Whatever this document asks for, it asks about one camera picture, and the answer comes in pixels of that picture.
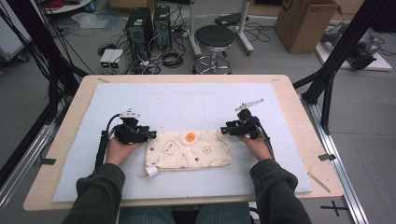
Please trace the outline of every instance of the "cream patterned cloth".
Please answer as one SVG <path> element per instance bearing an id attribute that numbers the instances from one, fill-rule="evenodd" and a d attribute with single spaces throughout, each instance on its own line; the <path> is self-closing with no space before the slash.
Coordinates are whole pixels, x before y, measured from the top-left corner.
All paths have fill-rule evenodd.
<path id="1" fill-rule="evenodd" d="M 158 133 L 149 139 L 146 166 L 160 171 L 196 170 L 231 164 L 228 134 L 218 131 Z"/>

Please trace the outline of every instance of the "hand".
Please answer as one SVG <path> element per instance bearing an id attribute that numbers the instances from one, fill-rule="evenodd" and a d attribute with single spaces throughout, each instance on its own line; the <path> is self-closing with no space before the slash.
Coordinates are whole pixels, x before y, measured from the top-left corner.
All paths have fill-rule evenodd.
<path id="1" fill-rule="evenodd" d="M 108 141 L 106 163 L 113 163 L 120 166 L 129 155 L 137 148 L 143 146 L 144 143 L 133 143 L 131 145 L 124 145 L 117 137 L 113 137 Z"/>
<path id="2" fill-rule="evenodd" d="M 244 135 L 236 136 L 240 141 L 245 143 L 248 147 L 250 153 L 258 160 L 263 161 L 267 159 L 273 159 L 271 156 L 270 149 L 268 148 L 267 144 L 264 141 L 264 137 L 260 132 L 260 135 L 256 139 L 250 139 L 245 137 Z"/>

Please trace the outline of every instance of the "dark green sleeve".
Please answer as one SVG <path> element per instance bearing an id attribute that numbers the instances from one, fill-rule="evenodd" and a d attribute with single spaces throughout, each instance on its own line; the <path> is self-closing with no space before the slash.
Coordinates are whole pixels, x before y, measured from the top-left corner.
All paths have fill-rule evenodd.
<path id="1" fill-rule="evenodd" d="M 294 190 L 298 179 L 274 160 L 260 161 L 250 170 L 261 223 L 312 223 Z"/>
<path id="2" fill-rule="evenodd" d="M 77 182 L 78 198 L 63 223 L 115 223 L 123 171 L 114 164 L 104 164 Z"/>

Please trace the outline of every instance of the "black stool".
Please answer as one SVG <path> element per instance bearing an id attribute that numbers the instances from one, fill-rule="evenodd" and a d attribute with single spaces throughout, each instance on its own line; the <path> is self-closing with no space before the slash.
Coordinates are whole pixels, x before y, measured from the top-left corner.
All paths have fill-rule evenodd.
<path id="1" fill-rule="evenodd" d="M 231 74 L 230 64 L 223 57 L 216 56 L 217 51 L 229 49 L 235 41 L 235 35 L 230 29 L 220 25 L 207 25 L 195 32 L 195 42 L 200 48 L 210 50 L 210 56 L 203 56 L 195 62 L 192 68 L 194 74 Z"/>

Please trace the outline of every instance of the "cardboard box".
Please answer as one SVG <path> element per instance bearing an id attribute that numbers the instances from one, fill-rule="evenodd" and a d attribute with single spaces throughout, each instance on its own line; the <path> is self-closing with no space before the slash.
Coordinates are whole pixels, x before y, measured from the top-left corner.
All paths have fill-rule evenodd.
<path id="1" fill-rule="evenodd" d="M 277 36 L 289 53 L 313 53 L 337 8 L 333 0 L 283 0 Z"/>
<path id="2" fill-rule="evenodd" d="M 110 7 L 118 11 L 131 12 L 134 7 L 149 7 L 153 12 L 157 6 L 156 0 L 110 0 Z"/>

